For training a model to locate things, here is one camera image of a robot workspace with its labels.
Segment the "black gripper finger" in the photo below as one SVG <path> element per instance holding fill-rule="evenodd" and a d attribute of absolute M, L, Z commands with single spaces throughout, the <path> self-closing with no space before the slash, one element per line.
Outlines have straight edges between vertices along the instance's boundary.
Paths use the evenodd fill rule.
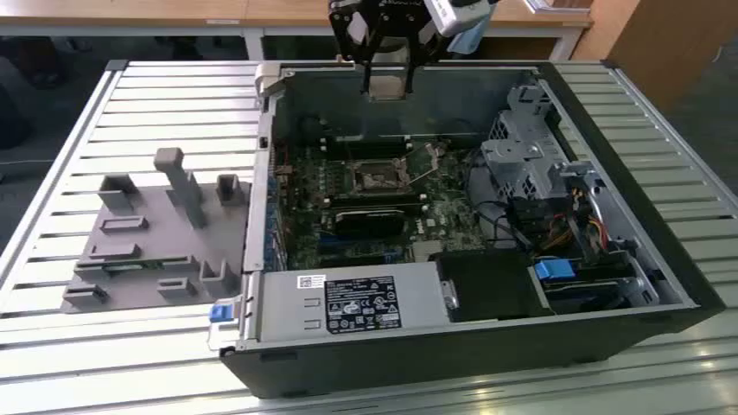
<path fill-rule="evenodd" d="M 343 60 L 352 61 L 363 68 L 360 92 L 366 93 L 370 89 L 374 59 L 374 2 L 330 1 L 328 21 Z"/>
<path fill-rule="evenodd" d="M 435 63 L 446 52 L 446 38 L 434 26 L 407 37 L 408 60 L 404 77 L 404 93 L 412 93 L 414 74 L 419 67 Z"/>

